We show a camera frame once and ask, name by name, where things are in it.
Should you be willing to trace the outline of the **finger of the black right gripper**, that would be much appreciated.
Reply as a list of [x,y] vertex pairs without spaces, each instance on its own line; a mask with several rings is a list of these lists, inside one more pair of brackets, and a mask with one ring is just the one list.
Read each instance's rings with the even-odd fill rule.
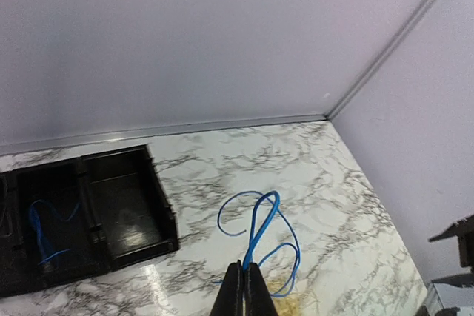
[[473,220],[473,215],[458,220],[441,234],[431,237],[428,241],[432,243],[456,237],[461,267],[473,268]]
[[474,274],[463,273],[457,275],[449,275],[442,278],[432,280],[433,284],[447,284],[458,288],[473,288],[474,286]]

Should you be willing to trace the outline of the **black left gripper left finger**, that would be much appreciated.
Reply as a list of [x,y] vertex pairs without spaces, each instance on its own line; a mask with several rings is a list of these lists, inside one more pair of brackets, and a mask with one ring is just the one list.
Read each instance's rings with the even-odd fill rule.
[[227,267],[210,316],[242,316],[243,294],[244,272],[241,261],[237,260]]

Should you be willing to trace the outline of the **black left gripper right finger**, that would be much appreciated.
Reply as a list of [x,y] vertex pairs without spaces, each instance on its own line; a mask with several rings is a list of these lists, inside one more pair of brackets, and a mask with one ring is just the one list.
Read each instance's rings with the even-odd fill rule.
[[244,271],[244,301],[246,316],[278,316],[272,298],[256,263]]

